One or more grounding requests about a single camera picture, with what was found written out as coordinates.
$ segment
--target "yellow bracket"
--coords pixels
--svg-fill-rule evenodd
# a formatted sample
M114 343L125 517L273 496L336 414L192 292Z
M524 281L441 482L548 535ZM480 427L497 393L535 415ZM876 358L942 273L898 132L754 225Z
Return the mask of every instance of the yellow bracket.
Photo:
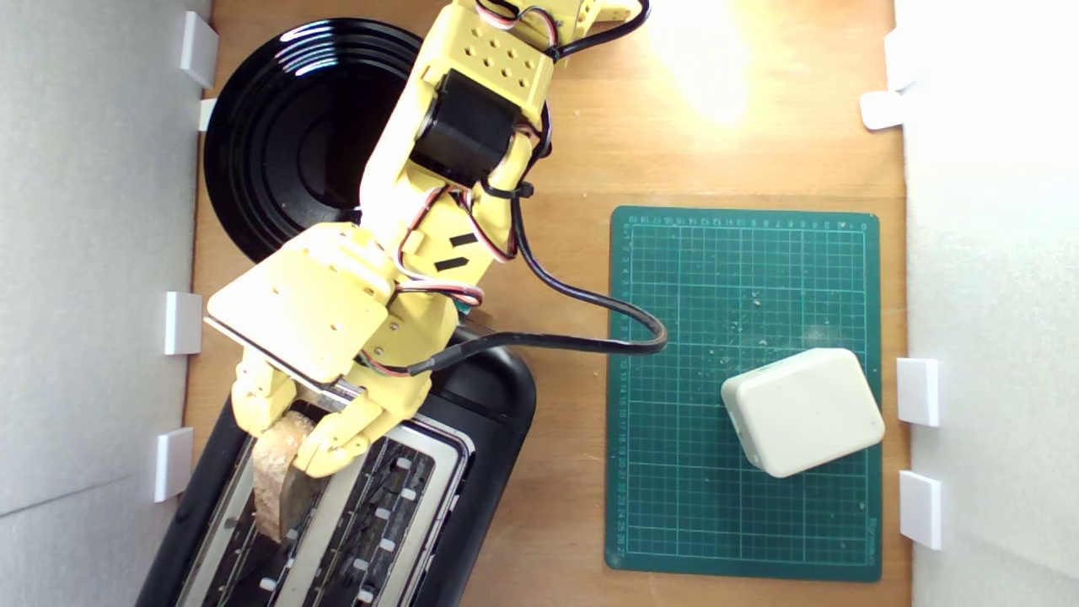
M544 0L563 42L587 32L596 20L627 18L636 2ZM491 263L479 243L454 246L472 222L443 194L410 231L427 192L448 183L410 160L442 78L455 70L513 102L538 127L554 64L537 46L541 25L504 31L486 24L474 0L446 6L419 53L413 70L368 160L360 187L363 224L319 223L292 238L252 270L210 296L209 316L246 342L232 387L233 412L245 431L264 432L297 398L289 374L323 385L359 387L342 411L328 413L300 446L293 466L326 477L347 466L385 432L415 415L431 389L429 374L390 377L359 365L365 353L390 367L412 364L440 351L457 323L453 302L437 293L396 292L402 279L390 252L405 242L411 271L438 279L477 282ZM517 132L490 183L513 190L532 153L530 137ZM509 235L508 201L476 183L473 216L497 246ZM467 262L439 271L439 260Z

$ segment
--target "black cable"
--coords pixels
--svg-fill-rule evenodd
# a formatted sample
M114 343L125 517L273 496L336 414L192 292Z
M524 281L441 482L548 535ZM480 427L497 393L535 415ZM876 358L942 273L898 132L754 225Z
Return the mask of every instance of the black cable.
M577 337L571 335L551 335L546 333L518 333L500 332L484 335L463 342L455 346L450 346L446 350L438 353L425 361L421 361L408 368L393 368L393 371L400 371L409 375L418 375L425 372L436 372L455 365L465 359L472 358L484 350L501 348L504 346L525 346L532 348L554 348L559 350L576 350L579 353L602 353L605 355L654 355L667 346L667 328L651 313L632 305L628 301L615 299L606 294L601 294L581 287L563 282L551 275L532 253L528 236L524 233L524 222L521 219L521 201L515 197L510 203L510 211L514 217L514 230L517 237L517 249L528 262L529 268L544 282L555 290L574 299L592 303L595 306L606 308L612 313L625 315L634 321L643 325L652 332L652 339L644 342L626 342L622 340L602 340L596 337Z
M644 22L648 20L648 15L652 13L652 5L648 0L637 0L641 4L641 12L637 14L636 17L629 19L628 22L613 27L606 31L600 31L592 33L591 36L586 36L581 40L574 40L573 42L568 42L561 46L556 46L550 49L548 54L556 61L564 57L569 57L574 53L579 53L586 49L591 49L592 46L598 46L600 44L605 44L612 40L617 40L623 36L636 30L637 28L644 25Z

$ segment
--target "grid lines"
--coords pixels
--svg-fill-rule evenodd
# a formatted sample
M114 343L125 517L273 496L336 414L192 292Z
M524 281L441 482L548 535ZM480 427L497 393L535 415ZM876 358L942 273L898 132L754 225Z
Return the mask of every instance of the grid lines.
M622 207L612 240L612 291L671 335L659 355L611 359L607 562L877 579L879 447L773 479L746 460L719 398L728 377L841 347L879 399L875 218ZM613 337L645 334L612 318Z

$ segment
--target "white box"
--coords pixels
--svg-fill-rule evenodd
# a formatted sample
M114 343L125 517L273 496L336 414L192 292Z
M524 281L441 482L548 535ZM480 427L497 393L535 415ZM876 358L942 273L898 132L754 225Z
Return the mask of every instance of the white box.
M884 418L849 350L807 350L732 377L721 396L746 457L778 479L884 438Z

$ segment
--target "white bracket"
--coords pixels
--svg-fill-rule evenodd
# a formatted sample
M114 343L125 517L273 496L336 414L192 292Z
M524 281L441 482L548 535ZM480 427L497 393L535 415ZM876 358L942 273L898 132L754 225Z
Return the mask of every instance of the white bracket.
M937 368L933 359L896 361L899 419L932 428L941 425Z
M202 353L202 294L165 293L165 355Z
M903 123L905 118L902 92L915 82L921 69L917 40L909 28L897 26L884 37L887 91L870 91L859 99L862 124L879 130Z
M930 550L940 550L942 519L940 481L901 470L899 533Z
M214 106L217 105L217 97L202 99L199 101L199 132L205 133L209 128L209 116L214 113Z
M183 16L183 45L180 49L180 69L188 72L203 88L214 86L217 71L217 32L194 11Z
M153 501L161 503L188 486L193 453L194 432L191 428L158 436Z

